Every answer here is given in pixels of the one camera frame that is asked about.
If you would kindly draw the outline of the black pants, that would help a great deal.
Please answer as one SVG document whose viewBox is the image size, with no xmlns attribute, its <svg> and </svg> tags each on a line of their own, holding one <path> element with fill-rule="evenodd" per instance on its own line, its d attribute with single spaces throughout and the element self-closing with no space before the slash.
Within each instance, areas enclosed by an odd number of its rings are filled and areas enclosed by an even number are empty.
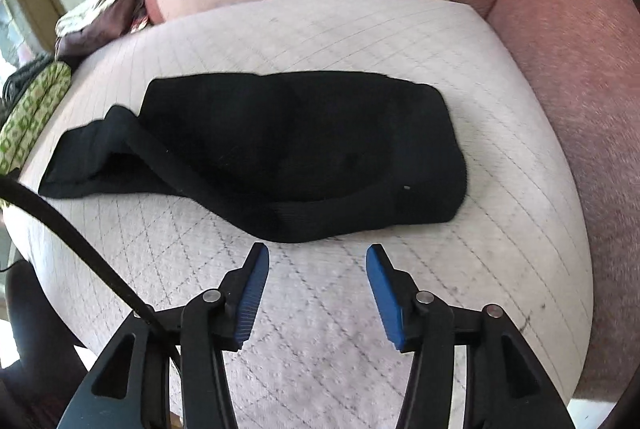
<svg viewBox="0 0 640 429">
<path fill-rule="evenodd" d="M 42 196 L 190 198 L 266 241 L 457 215 L 468 169 L 442 93 L 374 73 L 198 74 L 149 83 L 68 130 Z"/>
</svg>

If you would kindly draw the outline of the green patterned cloth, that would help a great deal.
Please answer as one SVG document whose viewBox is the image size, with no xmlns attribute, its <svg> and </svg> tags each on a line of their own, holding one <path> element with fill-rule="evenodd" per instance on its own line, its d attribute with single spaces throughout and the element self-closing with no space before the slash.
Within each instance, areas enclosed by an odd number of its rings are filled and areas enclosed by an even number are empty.
<svg viewBox="0 0 640 429">
<path fill-rule="evenodd" d="M 18 174 L 72 84 L 72 71 L 54 61 L 35 77 L 1 128 L 1 175 Z"/>
</svg>

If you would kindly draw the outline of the dark maroon garment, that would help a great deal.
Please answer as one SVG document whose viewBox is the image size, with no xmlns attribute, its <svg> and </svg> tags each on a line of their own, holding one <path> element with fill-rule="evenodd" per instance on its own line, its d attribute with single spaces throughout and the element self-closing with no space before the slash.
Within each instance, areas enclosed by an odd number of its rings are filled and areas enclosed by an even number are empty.
<svg viewBox="0 0 640 429">
<path fill-rule="evenodd" d="M 117 0 L 78 32 L 58 38 L 54 57 L 76 70 L 84 59 L 129 34 L 134 22 L 147 16 L 144 0 Z"/>
</svg>

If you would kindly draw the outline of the reddish brown headboard cushion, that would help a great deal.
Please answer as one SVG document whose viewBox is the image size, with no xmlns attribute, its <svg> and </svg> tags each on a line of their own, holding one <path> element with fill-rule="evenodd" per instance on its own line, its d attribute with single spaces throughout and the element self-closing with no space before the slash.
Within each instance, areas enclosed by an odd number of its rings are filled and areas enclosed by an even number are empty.
<svg viewBox="0 0 640 429">
<path fill-rule="evenodd" d="M 576 394 L 616 401 L 639 364 L 639 12 L 632 0 L 454 0 L 495 29 L 572 169 L 594 283 Z"/>
</svg>

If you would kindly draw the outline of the cream crumpled cloth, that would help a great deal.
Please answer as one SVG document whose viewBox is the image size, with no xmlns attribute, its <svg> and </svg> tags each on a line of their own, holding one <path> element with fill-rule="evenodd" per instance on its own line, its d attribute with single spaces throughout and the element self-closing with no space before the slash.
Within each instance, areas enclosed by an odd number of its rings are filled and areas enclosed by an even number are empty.
<svg viewBox="0 0 640 429">
<path fill-rule="evenodd" d="M 102 12 L 117 0 L 85 0 L 67 12 L 55 24 L 57 38 L 76 33 L 90 25 Z"/>
</svg>

